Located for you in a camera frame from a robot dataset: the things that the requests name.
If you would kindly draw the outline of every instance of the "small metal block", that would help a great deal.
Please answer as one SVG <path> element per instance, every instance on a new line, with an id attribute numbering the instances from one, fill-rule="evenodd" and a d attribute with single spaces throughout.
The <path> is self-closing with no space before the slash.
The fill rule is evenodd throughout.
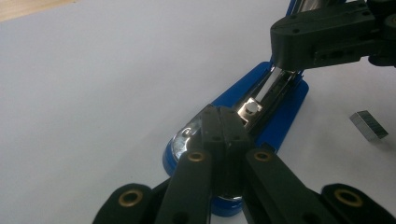
<path id="1" fill-rule="evenodd" d="M 356 112 L 350 117 L 350 120 L 369 142 L 379 140 L 388 135 L 387 131 L 367 110 Z"/>

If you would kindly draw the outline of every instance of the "screw hole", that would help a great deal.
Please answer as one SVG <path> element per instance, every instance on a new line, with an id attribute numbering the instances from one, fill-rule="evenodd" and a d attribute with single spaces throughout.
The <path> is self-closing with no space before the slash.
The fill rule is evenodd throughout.
<path id="1" fill-rule="evenodd" d="M 303 221 L 307 224 L 320 224 L 320 218 L 313 213 L 303 214 Z"/>
<path id="2" fill-rule="evenodd" d="M 172 220 L 174 224 L 186 224 L 189 222 L 189 214 L 185 212 L 178 212 L 173 215 Z"/>

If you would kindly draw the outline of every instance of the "reflective metal part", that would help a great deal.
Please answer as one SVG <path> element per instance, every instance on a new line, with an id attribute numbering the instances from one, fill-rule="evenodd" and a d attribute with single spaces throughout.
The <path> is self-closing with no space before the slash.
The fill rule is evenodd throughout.
<path id="1" fill-rule="evenodd" d="M 172 154 L 176 161 L 178 161 L 181 154 L 188 150 L 190 140 L 201 130 L 200 115 L 205 108 L 195 115 L 171 140 Z"/>
<path id="2" fill-rule="evenodd" d="M 250 132 L 261 119 L 261 124 L 271 118 L 278 103 L 294 84 L 297 72 L 273 68 L 267 74 L 268 78 L 257 87 L 257 94 L 250 94 L 247 101 L 237 107 L 238 115 L 244 121 L 245 128 Z"/>
<path id="3" fill-rule="evenodd" d="M 339 2 L 339 0 L 296 0 L 291 14 L 327 7 Z"/>
<path id="4" fill-rule="evenodd" d="M 388 135 L 388 132 L 367 110 L 356 112 L 350 117 L 350 120 L 369 142 L 377 141 Z"/>

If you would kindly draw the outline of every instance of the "white table surface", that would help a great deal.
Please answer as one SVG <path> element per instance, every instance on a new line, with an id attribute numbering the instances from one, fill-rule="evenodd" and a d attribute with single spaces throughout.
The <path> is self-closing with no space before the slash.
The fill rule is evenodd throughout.
<path id="1" fill-rule="evenodd" d="M 269 59 L 288 4 L 81 0 L 1 22 L 1 223 L 91 223 L 118 187 L 164 181 L 169 139 Z M 396 69 L 362 59 L 304 74 L 278 155 L 309 188 L 345 183 L 395 216 Z M 349 120 L 361 110 L 389 132 L 382 142 Z"/>

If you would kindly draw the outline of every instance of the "stapler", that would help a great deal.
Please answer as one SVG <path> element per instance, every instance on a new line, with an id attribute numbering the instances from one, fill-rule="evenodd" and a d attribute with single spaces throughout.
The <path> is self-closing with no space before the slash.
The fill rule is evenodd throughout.
<path id="1" fill-rule="evenodd" d="M 170 218 L 164 223 L 208 223 L 210 211 L 222 217 L 233 216 L 242 210 L 242 202 L 247 204 L 244 213 L 249 223 L 346 223 L 348 218 L 348 223 L 360 223 L 358 220 L 369 215 L 347 209 L 366 203 L 374 209 L 371 215 L 386 217 L 378 223 L 396 223 L 385 209 L 348 186 L 330 186 L 333 191 L 318 196 L 322 197 L 320 201 L 330 203 L 324 205 L 330 215 L 320 210 L 294 217 L 276 211 L 277 206 L 284 207 L 280 205 L 282 197 L 274 191 L 276 175 L 270 178 L 261 174 L 262 164 L 255 163 L 276 161 L 268 167 L 277 167 L 283 172 L 280 175 L 300 186 L 294 196 L 301 204 L 296 201 L 295 208 L 304 207 L 304 199 L 317 203 L 276 156 L 309 90 L 303 71 L 353 63 L 364 56 L 369 56 L 373 65 L 396 66 L 396 0 L 293 0 L 286 17 L 271 27 L 271 44 L 273 56 L 269 62 L 253 68 L 169 141 L 163 167 L 170 179 L 155 189 L 135 184 L 121 187 L 110 196 L 94 223 L 162 223 L 164 218 Z M 181 187 L 183 183 L 196 189 L 191 194 L 202 197 L 189 195 L 189 189 Z M 293 187 L 282 189 L 293 195 Z M 189 203 L 197 203 L 196 212 L 201 217 L 194 219 Z M 342 211 L 345 206 L 349 206 L 349 214 Z M 358 218 L 350 221 L 350 216 Z"/>

